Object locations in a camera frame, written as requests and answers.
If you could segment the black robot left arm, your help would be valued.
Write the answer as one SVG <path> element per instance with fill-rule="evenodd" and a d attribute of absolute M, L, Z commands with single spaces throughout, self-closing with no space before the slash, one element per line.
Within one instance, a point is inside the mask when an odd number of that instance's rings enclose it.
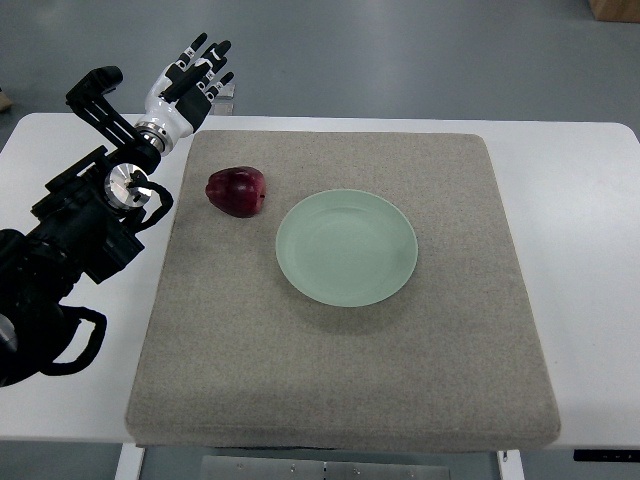
<path fill-rule="evenodd" d="M 46 184 L 32 208 L 28 234 L 1 232 L 1 384 L 37 373 L 75 374 L 95 359 L 107 327 L 104 314 L 65 306 L 82 275 L 100 283 L 144 248 L 138 232 L 157 224 L 173 198 L 148 180 L 161 161 L 145 139 L 106 101 L 122 82 L 116 66 L 94 69 L 66 95 L 72 111 L 115 147 L 103 146 Z"/>

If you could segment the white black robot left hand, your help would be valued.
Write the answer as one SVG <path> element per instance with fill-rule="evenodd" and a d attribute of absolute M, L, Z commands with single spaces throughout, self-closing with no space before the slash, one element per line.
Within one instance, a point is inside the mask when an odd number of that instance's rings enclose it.
<path fill-rule="evenodd" d="M 227 63 L 231 42 L 206 44 L 200 34 L 159 75 L 145 99 L 145 113 L 135 129 L 161 155 L 170 153 L 179 140 L 202 126 L 220 92 L 233 79 Z"/>

